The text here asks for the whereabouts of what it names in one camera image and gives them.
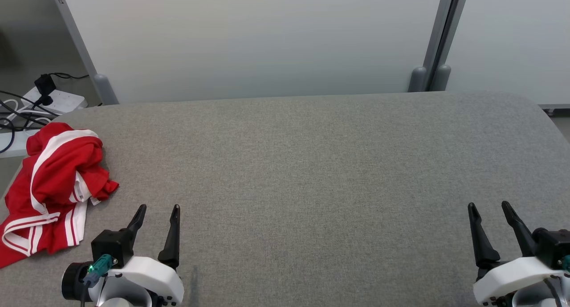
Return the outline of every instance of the whiteboard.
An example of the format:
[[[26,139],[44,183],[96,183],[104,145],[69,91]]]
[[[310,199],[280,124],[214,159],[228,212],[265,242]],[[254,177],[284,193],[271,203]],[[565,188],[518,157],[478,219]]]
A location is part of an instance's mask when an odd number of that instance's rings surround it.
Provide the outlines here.
[[[446,64],[447,90],[570,107],[570,0],[466,0]]]
[[[65,0],[119,102],[405,92],[440,0]]]

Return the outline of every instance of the black plug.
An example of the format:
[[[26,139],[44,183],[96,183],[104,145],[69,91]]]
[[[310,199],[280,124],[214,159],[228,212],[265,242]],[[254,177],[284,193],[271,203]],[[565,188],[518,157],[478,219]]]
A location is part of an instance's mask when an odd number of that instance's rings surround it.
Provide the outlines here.
[[[37,80],[34,81],[34,84],[37,88],[37,91],[41,94],[41,98],[39,98],[37,103],[41,103],[44,106],[49,106],[49,104],[52,104],[53,98],[51,98],[49,94],[55,90],[55,83],[53,82],[53,79],[51,79],[51,75],[42,74]]]

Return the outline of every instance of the gray fabric tabletop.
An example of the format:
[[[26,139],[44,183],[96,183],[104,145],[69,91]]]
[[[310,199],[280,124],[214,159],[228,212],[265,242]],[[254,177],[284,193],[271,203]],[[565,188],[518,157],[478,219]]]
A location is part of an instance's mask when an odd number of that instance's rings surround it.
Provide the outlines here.
[[[501,211],[569,228],[570,144],[514,94],[370,94],[88,108],[58,118],[104,143],[120,188],[85,240],[0,270],[2,306],[77,306],[60,293],[90,241],[147,217],[157,258],[182,210],[183,306],[474,306],[467,205],[503,259]],[[2,218],[6,208],[0,209]]]

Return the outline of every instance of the white power strip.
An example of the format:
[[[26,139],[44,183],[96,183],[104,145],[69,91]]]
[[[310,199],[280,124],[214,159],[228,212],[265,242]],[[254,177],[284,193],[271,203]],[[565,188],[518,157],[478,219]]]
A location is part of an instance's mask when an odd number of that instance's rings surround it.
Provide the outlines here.
[[[87,101],[83,96],[63,92],[61,90],[54,90],[49,94],[49,96],[51,96],[53,102],[49,104],[49,106],[42,105],[41,107],[50,110],[53,113],[65,114],[67,112],[72,112],[74,110],[80,110],[87,107]],[[32,101],[37,101],[40,97],[41,94],[37,91],[36,87],[34,87],[32,90],[24,94],[24,98],[28,98],[28,100]],[[30,102],[27,102],[26,100],[23,99],[22,103],[24,104],[24,106],[28,106],[28,108],[31,108],[32,106]],[[34,135],[37,131],[39,130],[16,132],[16,136],[14,138],[12,146],[10,147],[10,149],[0,153],[0,158],[25,156],[27,154],[26,143],[28,138],[30,138],[29,135]],[[0,134],[0,149],[4,149],[4,147],[10,143],[11,139],[12,139],[11,132],[5,132]]]

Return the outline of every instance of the red and white cloth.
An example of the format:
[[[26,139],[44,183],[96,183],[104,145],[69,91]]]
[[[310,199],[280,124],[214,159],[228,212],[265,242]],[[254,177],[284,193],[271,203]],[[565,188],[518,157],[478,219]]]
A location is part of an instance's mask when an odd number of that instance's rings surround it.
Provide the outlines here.
[[[0,225],[0,268],[36,252],[53,254],[83,240],[87,200],[118,188],[99,163],[102,142],[91,130],[49,123],[27,141],[30,155],[6,195],[10,215]]]

